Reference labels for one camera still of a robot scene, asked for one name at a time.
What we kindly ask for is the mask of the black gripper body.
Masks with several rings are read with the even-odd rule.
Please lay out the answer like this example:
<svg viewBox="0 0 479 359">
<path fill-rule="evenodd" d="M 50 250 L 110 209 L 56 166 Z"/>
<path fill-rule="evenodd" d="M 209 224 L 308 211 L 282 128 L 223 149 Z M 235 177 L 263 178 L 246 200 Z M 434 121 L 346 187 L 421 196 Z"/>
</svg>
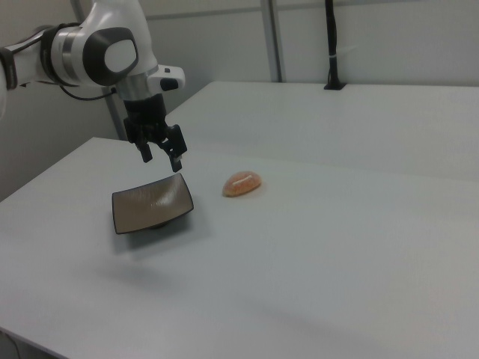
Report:
<svg viewBox="0 0 479 359">
<path fill-rule="evenodd" d="M 163 142 L 167 137 L 165 102 L 162 94 L 137 101 L 124 101 L 123 120 L 127 139 L 132 144 Z"/>
</svg>

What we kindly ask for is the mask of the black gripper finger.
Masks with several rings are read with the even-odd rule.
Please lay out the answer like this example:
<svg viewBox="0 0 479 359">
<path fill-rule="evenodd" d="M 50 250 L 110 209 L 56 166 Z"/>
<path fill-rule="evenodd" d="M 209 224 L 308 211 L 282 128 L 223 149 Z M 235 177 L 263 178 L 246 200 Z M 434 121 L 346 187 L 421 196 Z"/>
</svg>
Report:
<svg viewBox="0 0 479 359">
<path fill-rule="evenodd" d="M 125 131 L 128 142 L 134 144 L 141 154 L 143 162 L 149 162 L 153 156 L 142 128 L 131 121 L 125 122 Z"/>
<path fill-rule="evenodd" d="M 179 125 L 167 126 L 160 130 L 160 141 L 157 144 L 169 157 L 174 173 L 182 169 L 181 158 L 187 151 L 186 142 Z"/>
</svg>

